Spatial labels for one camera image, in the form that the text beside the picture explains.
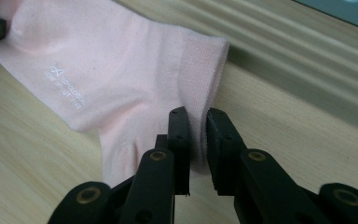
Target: sock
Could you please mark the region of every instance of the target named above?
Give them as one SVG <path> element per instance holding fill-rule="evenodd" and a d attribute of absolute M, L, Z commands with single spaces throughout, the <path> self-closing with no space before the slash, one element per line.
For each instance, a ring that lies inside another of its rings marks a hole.
<path fill-rule="evenodd" d="M 109 0 L 0 0 L 0 64 L 71 129 L 98 129 L 103 181 L 135 174 L 168 113 L 185 106 L 192 168 L 205 164 L 205 118 L 227 41 L 147 20 Z"/>

